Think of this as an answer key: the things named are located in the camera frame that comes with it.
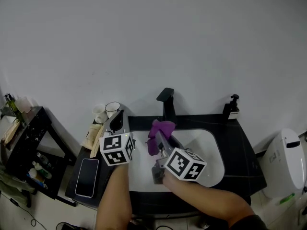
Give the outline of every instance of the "black countertop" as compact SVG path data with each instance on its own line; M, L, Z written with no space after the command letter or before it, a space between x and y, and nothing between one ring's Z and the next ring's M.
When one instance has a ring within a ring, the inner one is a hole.
M129 117L131 131L150 130L152 122L159 116ZM213 188L228 190L241 197L247 197L266 187L266 182L254 153L242 127L237 120L223 121L223 115L184 115L177 116L176 130L205 129L216 139L223 159L225 174L221 182ZM112 167L108 167L100 151L94 197L86 198L75 194L76 183L82 160L90 157L90 150L82 147L73 169L73 175L66 190L66 196L82 204L98 207L105 190ZM147 193L130 192L132 212L137 216L184 214L196 209L182 201L171 192Z

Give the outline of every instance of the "white toilet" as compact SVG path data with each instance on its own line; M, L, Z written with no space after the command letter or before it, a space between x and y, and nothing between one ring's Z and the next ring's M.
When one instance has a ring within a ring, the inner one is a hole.
M305 156L300 139L293 130L285 128L274 138L260 165L268 185L263 189L267 197L286 197L303 189Z

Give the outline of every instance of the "sink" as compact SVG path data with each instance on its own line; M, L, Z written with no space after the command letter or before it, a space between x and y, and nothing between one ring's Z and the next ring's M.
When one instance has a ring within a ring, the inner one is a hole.
M169 192L164 185L155 185L152 176L152 167L161 155L150 156L147 149L149 131L133 132L136 140L135 151L129 164L129 190L136 192ZM207 167L197 182L211 187L218 184L225 173L223 160L214 136L204 129L175 130L172 135L185 148L191 148L207 163Z

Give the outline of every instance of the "soap dispenser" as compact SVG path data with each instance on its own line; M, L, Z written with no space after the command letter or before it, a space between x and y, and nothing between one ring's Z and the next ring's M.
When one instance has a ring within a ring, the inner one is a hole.
M237 94L233 94L230 96L232 101L230 103L225 104L223 114L226 120L236 119L239 115L239 108L237 107L238 103L236 102L239 99Z

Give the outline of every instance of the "green bottle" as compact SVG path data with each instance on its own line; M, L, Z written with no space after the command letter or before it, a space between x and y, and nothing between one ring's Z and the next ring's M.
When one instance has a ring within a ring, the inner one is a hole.
M21 112L19 112L18 108L15 105L15 99L11 96L11 94L6 94L5 96L5 100L7 101L7 104L10 108L10 110L15 114L15 116L18 118L18 120L20 121L20 123L22 124L23 127L26 126L25 122L24 122L24 118L21 114Z
M35 161L32 162L34 165L34 168L40 172L44 177L47 179L51 179L52 175L49 171L45 170L39 163L36 163Z

